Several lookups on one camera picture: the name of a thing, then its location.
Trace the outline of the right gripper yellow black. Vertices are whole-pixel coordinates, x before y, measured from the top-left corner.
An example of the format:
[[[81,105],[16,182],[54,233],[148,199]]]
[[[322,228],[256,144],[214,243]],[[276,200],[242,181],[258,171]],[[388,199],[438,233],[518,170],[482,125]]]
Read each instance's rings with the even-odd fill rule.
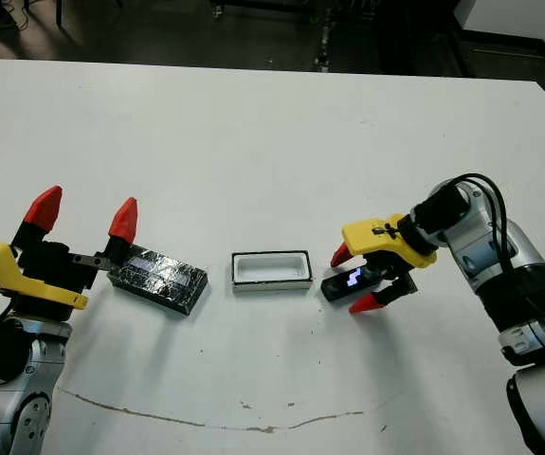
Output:
[[[333,254],[331,267],[339,267],[353,257],[362,256],[375,276],[394,280],[385,288],[357,300],[349,308],[351,314],[382,309],[414,294],[417,286],[410,276],[404,275],[437,261],[437,247],[426,241],[404,214],[350,223],[342,227],[341,234],[343,242]]]

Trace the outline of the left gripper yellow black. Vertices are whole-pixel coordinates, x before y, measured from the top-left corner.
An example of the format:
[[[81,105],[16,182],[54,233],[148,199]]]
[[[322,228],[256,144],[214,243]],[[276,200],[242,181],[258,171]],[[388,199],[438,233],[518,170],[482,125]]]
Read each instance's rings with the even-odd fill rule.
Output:
[[[12,243],[0,242],[0,294],[82,310],[82,293],[111,262],[123,262],[136,237],[137,200],[129,197],[116,212],[103,255],[73,253],[69,247],[44,241],[59,215],[63,189],[53,186],[30,205]]]

